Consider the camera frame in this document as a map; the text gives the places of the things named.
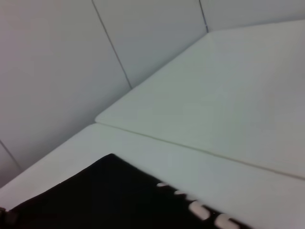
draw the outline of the black object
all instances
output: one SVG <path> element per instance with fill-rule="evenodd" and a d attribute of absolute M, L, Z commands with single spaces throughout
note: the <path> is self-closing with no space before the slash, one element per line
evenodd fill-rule
<path fill-rule="evenodd" d="M 11 212 L 14 229 L 216 229 L 219 212 L 207 208 L 201 220 L 189 209 L 192 201 L 174 195 L 171 186 L 110 154 L 90 167 L 34 197 Z M 240 229 L 248 228 L 239 224 Z"/>

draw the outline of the panel seam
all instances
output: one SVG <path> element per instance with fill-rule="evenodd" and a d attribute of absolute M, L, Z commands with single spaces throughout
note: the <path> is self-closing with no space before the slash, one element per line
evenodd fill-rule
<path fill-rule="evenodd" d="M 135 131 L 127 130 L 127 129 L 116 127 L 116 126 L 113 126 L 113 125 L 109 125 L 109 124 L 105 124 L 105 123 L 97 123 L 97 124 L 104 125 L 104 126 L 109 126 L 109 127 L 115 128 L 115 129 L 123 130 L 125 132 L 129 132 L 129 133 L 132 133 L 132 134 L 148 137 L 148 138 L 151 138 L 151 139 L 154 139 L 154 140 L 157 140 L 157 141 L 166 142 L 166 143 L 176 145 L 176 146 L 180 146 L 180 147 L 183 147 L 183 148 L 188 148 L 188 149 L 191 149 L 191 150 L 199 151 L 199 152 L 204 153 L 204 154 L 208 154 L 208 155 L 215 156 L 215 157 L 218 157 L 218 158 L 222 158 L 222 159 L 225 159 L 225 160 L 233 161 L 233 162 L 243 164 L 243 165 L 246 165 L 246 166 L 262 169 L 262 170 L 269 171 L 269 172 L 276 173 L 276 174 L 280 174 L 280 175 L 283 175 L 283 176 L 286 176 L 286 177 L 291 177 L 291 178 L 294 178 L 294 179 L 299 179 L 299 180 L 305 181 L 305 177 L 302 177 L 300 175 L 295 175 L 295 174 L 288 173 L 288 172 L 282 172 L 282 171 L 279 171 L 277 169 L 272 169 L 272 168 L 267 168 L 267 167 L 264 167 L 264 166 L 252 164 L 252 163 L 249 163 L 249 162 L 245 162 L 245 161 L 242 161 L 242 160 L 238 160 L 238 159 L 234 159 L 234 158 L 231 158 L 231 157 L 223 156 L 223 155 L 220 155 L 220 154 L 217 154 L 217 153 L 214 153 L 214 152 L 210 152 L 210 151 L 207 151 L 207 150 L 203 150 L 203 149 L 200 149 L 200 148 L 196 148 L 196 147 L 187 146 L 187 145 L 183 145 L 183 144 L 176 143 L 176 142 L 163 140 L 163 139 L 160 139 L 160 138 L 157 138 L 157 137 L 149 136 L 149 135 L 146 135 L 146 134 L 141 134 L 141 133 L 138 133 L 138 132 L 135 132 Z"/>
<path fill-rule="evenodd" d="M 119 58 L 119 55 L 118 55 L 117 51 L 115 50 L 115 47 L 114 47 L 114 45 L 113 45 L 113 43 L 112 43 L 112 41 L 111 41 L 111 39 L 110 39 L 110 36 L 109 36 L 109 34 L 108 34 L 108 32 L 107 32 L 107 29 L 106 29 L 106 27 L 105 27 L 104 22 L 102 21 L 101 15 L 100 15 L 99 11 L 97 10 L 97 7 L 96 7 L 96 5 L 95 5 L 95 3 L 94 3 L 94 0 L 91 0 L 91 2 L 92 2 L 92 4 L 93 4 L 93 7 L 94 7 L 96 13 L 97 13 L 97 16 L 99 17 L 100 23 L 101 23 L 101 25 L 102 25 L 102 27 L 103 27 L 103 29 L 104 29 L 104 31 L 105 31 L 107 37 L 108 37 L 108 40 L 109 40 L 110 45 L 111 45 L 111 47 L 112 47 L 112 49 L 113 49 L 113 51 L 114 51 L 114 53 L 115 53 L 115 56 L 116 56 L 116 58 L 117 58 L 117 60 L 118 60 L 118 62 L 119 62 L 119 64 L 120 64 L 120 66 L 121 66 L 121 68 L 122 68 L 122 70 L 123 70 L 123 72 L 124 72 L 126 81 L 127 81 L 128 85 L 129 85 L 130 89 L 132 89 L 132 85 L 131 85 L 131 83 L 130 83 L 130 81 L 129 81 L 129 79 L 128 79 L 127 73 L 126 73 L 126 71 L 125 71 L 125 69 L 124 69 L 124 67 L 123 67 L 123 65 L 122 65 L 122 62 L 121 62 L 121 60 L 120 60 L 120 58 Z"/>
<path fill-rule="evenodd" d="M 9 157 L 12 159 L 12 161 L 16 164 L 16 166 L 18 167 L 18 170 L 20 172 L 23 172 L 22 167 L 19 165 L 18 161 L 15 159 L 15 157 L 13 156 L 13 154 L 10 152 L 10 150 L 5 146 L 5 144 L 0 140 L 0 145 L 4 148 L 4 150 L 7 152 L 7 154 L 9 155 Z"/>
<path fill-rule="evenodd" d="M 208 27 L 208 24 L 206 23 L 206 19 L 205 19 L 203 7 L 202 7 L 202 4 L 201 4 L 201 0 L 198 0 L 198 1 L 199 1 L 199 5 L 200 5 L 200 9 L 201 9 L 201 14 L 202 14 L 202 17 L 203 17 L 203 21 L 204 21 L 204 24 L 205 24 L 206 33 L 209 33 L 209 27 Z"/>

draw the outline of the gray wall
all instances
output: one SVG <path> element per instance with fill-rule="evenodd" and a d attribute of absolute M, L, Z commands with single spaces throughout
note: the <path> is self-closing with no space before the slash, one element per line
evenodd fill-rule
<path fill-rule="evenodd" d="M 0 0 L 0 48 L 0 139 L 23 169 L 130 90 L 89 0 Z"/>
<path fill-rule="evenodd" d="M 205 35 L 198 0 L 94 0 L 133 87 Z"/>
<path fill-rule="evenodd" d="M 201 0 L 211 31 L 305 19 L 305 0 Z"/>
<path fill-rule="evenodd" d="M 198 0 L 95 1 L 133 87 L 205 35 Z M 90 0 L 0 0 L 0 48 L 0 139 L 22 169 L 130 90 Z M 19 172 L 0 148 L 0 186 Z"/>

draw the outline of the white desk surface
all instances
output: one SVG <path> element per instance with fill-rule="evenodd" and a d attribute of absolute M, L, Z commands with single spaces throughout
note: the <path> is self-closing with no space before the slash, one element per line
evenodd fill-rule
<path fill-rule="evenodd" d="M 305 21 L 211 32 L 96 122 L 305 178 Z"/>
<path fill-rule="evenodd" d="M 305 182 L 101 124 L 68 140 L 0 189 L 13 208 L 115 153 L 256 229 L 304 229 Z"/>

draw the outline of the white surface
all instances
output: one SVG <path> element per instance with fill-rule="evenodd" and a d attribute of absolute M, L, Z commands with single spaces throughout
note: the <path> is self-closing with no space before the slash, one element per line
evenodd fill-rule
<path fill-rule="evenodd" d="M 0 145 L 0 188 L 19 174 L 19 169 Z"/>
<path fill-rule="evenodd" d="M 255 229 L 303 229 L 305 182 L 94 124 L 0 189 L 8 209 L 115 153 Z"/>
<path fill-rule="evenodd" d="M 87 0 L 0 0 L 0 139 L 23 168 L 129 91 Z"/>
<path fill-rule="evenodd" d="M 209 33 L 96 121 L 305 177 L 305 21 Z"/>
<path fill-rule="evenodd" d="M 201 0 L 210 31 L 305 19 L 304 0 Z"/>
<path fill-rule="evenodd" d="M 198 0 L 94 0 L 133 87 L 205 34 Z"/>

